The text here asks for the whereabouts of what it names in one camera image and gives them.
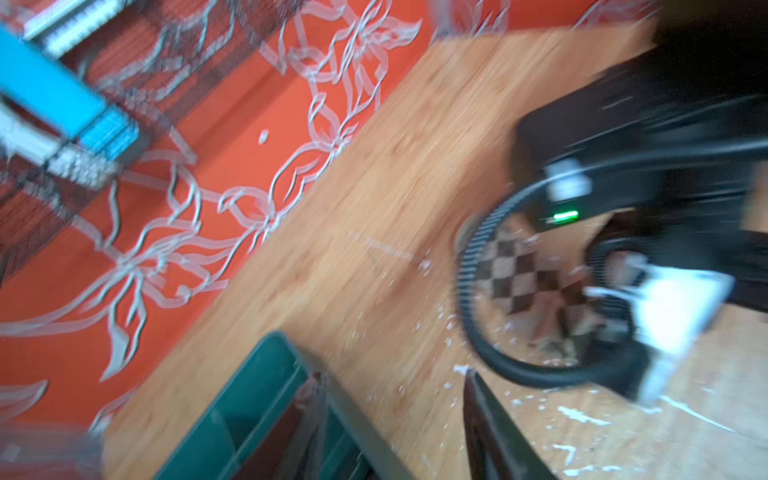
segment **green indicator light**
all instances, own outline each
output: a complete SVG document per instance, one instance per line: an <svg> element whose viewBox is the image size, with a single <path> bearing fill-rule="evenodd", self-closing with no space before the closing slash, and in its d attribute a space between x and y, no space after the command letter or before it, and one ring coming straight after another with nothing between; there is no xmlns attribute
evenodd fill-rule
<svg viewBox="0 0 768 480"><path fill-rule="evenodd" d="M552 216L552 220L554 220L555 223L572 222L576 219L578 219L578 212L576 210L571 210L569 212L563 212L562 214L555 214Z"/></svg>

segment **coiled cable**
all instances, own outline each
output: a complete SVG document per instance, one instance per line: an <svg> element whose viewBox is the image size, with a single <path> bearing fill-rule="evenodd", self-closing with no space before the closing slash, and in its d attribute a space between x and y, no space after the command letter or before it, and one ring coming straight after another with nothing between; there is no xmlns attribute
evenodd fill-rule
<svg viewBox="0 0 768 480"><path fill-rule="evenodd" d="M474 317L475 277L483 248L490 241L495 230L510 215L521 211L527 202L541 194L549 184L576 173L599 175L619 170L649 171L703 167L738 160L754 161L755 156L766 153L768 153L768 138L764 137L627 151L617 156L595 161L579 172L568 172L544 178L510 194L480 223L477 230L472 234L468 246L462 252L459 262L456 275L456 300L465 335L472 348L494 372L523 386L546 389L579 385L586 382L603 383L615 376L622 375L627 367L643 354L642 349L644 347L633 341L631 336L627 337L627 341L623 345L616 348L612 356L587 365L564 368L531 365L496 350L485 339L482 331L475 323ZM609 250L627 249L618 248L620 245L617 243L617 248ZM602 254L607 258L610 251L606 250ZM629 315L629 306L624 305L622 308L625 311L624 315Z"/></svg>

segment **green plastic crate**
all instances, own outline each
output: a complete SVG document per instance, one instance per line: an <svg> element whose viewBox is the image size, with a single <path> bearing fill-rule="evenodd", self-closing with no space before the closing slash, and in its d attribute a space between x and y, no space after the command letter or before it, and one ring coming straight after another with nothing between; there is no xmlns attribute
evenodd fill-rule
<svg viewBox="0 0 768 480"><path fill-rule="evenodd" d="M261 339L192 427L155 480L227 480L260 445L298 388L323 371L282 332ZM329 376L328 424L320 480L413 478L354 402Z"/></svg>

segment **wooden surface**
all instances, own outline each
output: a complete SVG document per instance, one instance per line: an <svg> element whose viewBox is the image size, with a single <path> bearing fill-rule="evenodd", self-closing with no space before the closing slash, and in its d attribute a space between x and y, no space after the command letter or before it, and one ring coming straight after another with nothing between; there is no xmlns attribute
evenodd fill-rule
<svg viewBox="0 0 768 480"><path fill-rule="evenodd" d="M151 478L273 329L325 359L417 478L469 478L456 365L482 372L562 478L568 452L554 445L578 449L568 469L594 466L581 478L768 477L764 316L728 306L667 392L735 432L665 402L642 412L595 386L505 382L467 350L452 316L453 233L509 191L515 121L642 51L648 36L625 26L434 45L113 421L108 479ZM764 223L758 210L752 221ZM598 225L549 233L544 248L575 265ZM490 335L521 348L503 329ZM603 470L612 466L621 470Z"/></svg>

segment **checkered fabric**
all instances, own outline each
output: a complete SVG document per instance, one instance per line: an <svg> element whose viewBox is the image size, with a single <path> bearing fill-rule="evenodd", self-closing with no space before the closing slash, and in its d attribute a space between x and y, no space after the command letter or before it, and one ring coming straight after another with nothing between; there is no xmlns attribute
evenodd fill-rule
<svg viewBox="0 0 768 480"><path fill-rule="evenodd" d="M504 226L483 249L476 276L477 287L509 314L530 310L538 292L560 289L558 271L538 269L531 242Z"/></svg>
<svg viewBox="0 0 768 480"><path fill-rule="evenodd" d="M555 307L538 318L529 331L529 344L546 347L550 343L566 353L564 341L582 333L593 321L582 293L587 280L561 286L558 261L539 261L534 241L502 225L481 252L476 285L509 316L532 312L537 294L549 293Z"/></svg>

